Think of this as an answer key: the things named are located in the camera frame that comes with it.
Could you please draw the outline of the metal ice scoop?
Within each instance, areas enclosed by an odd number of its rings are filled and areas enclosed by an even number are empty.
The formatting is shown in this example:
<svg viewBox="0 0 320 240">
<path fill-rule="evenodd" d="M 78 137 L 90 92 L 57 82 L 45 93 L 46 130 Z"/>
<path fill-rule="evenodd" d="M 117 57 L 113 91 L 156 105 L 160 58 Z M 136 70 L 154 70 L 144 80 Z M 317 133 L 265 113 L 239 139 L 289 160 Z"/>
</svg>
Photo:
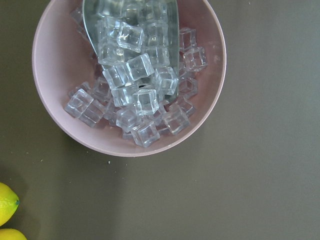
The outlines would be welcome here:
<svg viewBox="0 0 320 240">
<path fill-rule="evenodd" d="M 133 102 L 140 88 L 155 89 L 159 100 L 172 101 L 178 95 L 179 16 L 174 0 L 85 0 L 83 23 L 103 70 L 147 53 L 154 73 L 132 85 L 113 89 L 116 106 Z M 120 47 L 117 35 L 121 22 L 144 31 L 141 52 Z"/>
</svg>

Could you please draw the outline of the clear ice cube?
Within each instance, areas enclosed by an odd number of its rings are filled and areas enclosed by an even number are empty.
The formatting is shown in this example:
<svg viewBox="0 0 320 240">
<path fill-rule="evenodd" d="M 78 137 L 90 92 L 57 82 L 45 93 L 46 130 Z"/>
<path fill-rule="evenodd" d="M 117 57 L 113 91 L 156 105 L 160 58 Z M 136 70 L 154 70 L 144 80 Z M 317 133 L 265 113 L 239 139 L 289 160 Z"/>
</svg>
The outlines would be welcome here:
<svg viewBox="0 0 320 240">
<path fill-rule="evenodd" d="M 124 63 L 117 63 L 103 70 L 102 74 L 111 90 L 134 84 L 134 81 L 129 76 L 127 66 Z"/>
<path fill-rule="evenodd" d="M 146 78 L 155 72 L 147 53 L 128 60 L 125 65 L 127 74 L 133 81 Z"/>
<path fill-rule="evenodd" d="M 93 101 L 94 98 L 83 88 L 80 88 L 65 105 L 64 110 L 78 119 Z"/>
<path fill-rule="evenodd" d="M 173 135 L 177 135 L 190 125 L 188 116 L 177 104 L 173 104 L 170 110 L 163 114 L 162 120 Z"/>
<path fill-rule="evenodd" d="M 147 148 L 160 138 L 154 121 L 147 120 L 131 129 L 131 134 L 136 145 Z"/>
<path fill-rule="evenodd" d="M 159 109 L 157 92 L 153 88 L 140 88 L 133 94 L 133 98 L 136 102 L 138 116 L 153 115 Z"/>
<path fill-rule="evenodd" d="M 200 72 L 208 65 L 205 48 L 191 48 L 183 54 L 183 61 L 187 72 Z"/>
<path fill-rule="evenodd" d="M 116 41 L 120 47 L 140 53 L 144 37 L 145 34 L 142 27 L 121 22 Z"/>
</svg>

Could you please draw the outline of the pink bowl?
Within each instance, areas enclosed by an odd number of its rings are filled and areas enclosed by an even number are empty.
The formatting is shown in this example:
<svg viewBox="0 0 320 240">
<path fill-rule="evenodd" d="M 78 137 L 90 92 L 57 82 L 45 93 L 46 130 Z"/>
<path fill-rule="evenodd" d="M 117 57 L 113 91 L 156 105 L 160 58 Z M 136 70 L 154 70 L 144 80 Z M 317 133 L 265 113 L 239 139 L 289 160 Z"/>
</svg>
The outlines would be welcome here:
<svg viewBox="0 0 320 240">
<path fill-rule="evenodd" d="M 32 70 L 38 94 L 56 124 L 78 143 L 100 153 L 119 157 L 142 157 L 166 151 L 191 136 L 208 118 L 223 88 L 227 50 L 222 27 L 207 0 L 177 3 L 181 27 L 196 29 L 197 44 L 204 48 L 207 67 L 196 74 L 198 93 L 191 98 L 196 111 L 190 124 L 177 135 L 165 135 L 147 148 L 121 138 L 121 131 L 102 122 L 89 127 L 64 110 L 68 90 L 94 80 L 91 45 L 76 31 L 71 11 L 79 0 L 52 0 L 36 29 L 32 47 Z"/>
</svg>

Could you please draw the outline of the yellow lemon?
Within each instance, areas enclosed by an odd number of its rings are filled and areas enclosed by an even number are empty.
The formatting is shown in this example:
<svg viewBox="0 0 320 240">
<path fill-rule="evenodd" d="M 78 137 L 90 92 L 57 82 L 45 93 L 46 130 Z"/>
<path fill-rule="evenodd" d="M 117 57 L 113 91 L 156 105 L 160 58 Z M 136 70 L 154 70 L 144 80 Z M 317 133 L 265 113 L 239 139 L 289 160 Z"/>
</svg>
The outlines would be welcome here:
<svg viewBox="0 0 320 240">
<path fill-rule="evenodd" d="M 27 240 L 27 238 L 17 229 L 3 228 L 0 230 L 0 240 Z"/>
<path fill-rule="evenodd" d="M 20 204 L 17 194 L 6 184 L 0 183 L 0 225 L 4 225 Z"/>
</svg>

